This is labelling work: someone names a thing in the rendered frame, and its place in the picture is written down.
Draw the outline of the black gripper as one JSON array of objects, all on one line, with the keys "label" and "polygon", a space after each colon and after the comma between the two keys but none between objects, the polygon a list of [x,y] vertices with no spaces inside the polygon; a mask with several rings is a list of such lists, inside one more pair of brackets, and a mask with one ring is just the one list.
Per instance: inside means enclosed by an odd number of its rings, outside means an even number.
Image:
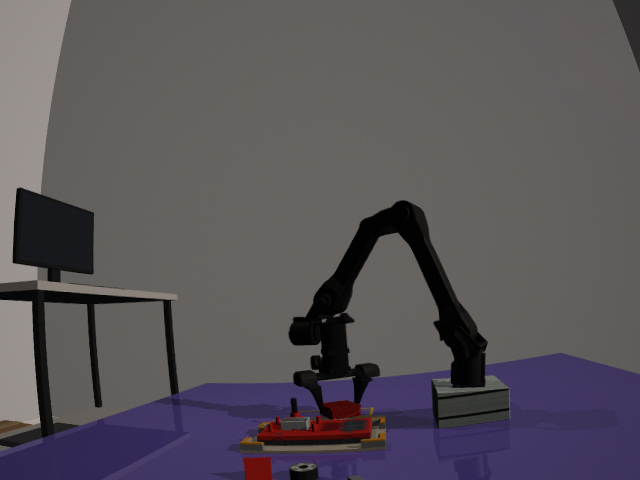
[{"label": "black gripper", "polygon": [[315,373],[311,370],[298,371],[293,374],[293,383],[298,387],[304,387],[311,391],[313,398],[321,413],[324,413],[324,404],[321,386],[318,381],[352,377],[354,383],[354,400],[360,404],[363,393],[369,382],[373,381],[370,377],[380,376],[380,368],[373,363],[364,363],[355,365],[353,369],[349,366],[348,353],[349,348],[346,344],[340,345],[322,345],[323,371]]}]

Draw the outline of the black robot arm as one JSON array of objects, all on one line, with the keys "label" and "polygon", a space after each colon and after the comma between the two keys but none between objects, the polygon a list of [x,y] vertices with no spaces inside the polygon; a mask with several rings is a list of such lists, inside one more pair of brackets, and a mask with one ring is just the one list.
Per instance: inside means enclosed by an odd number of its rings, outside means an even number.
[{"label": "black robot arm", "polygon": [[[336,272],[317,291],[306,317],[293,317],[289,338],[293,345],[346,344],[345,323],[354,322],[343,313],[350,302],[353,285],[372,252],[378,237],[399,233],[411,247],[439,311],[433,322],[451,348],[453,388],[485,387],[485,350],[488,344],[460,304],[430,239],[429,226],[421,208],[398,201],[360,222],[359,229]],[[336,314],[342,313],[339,317]],[[322,319],[327,319],[322,323]],[[484,353],[483,353],[484,352]]]}]

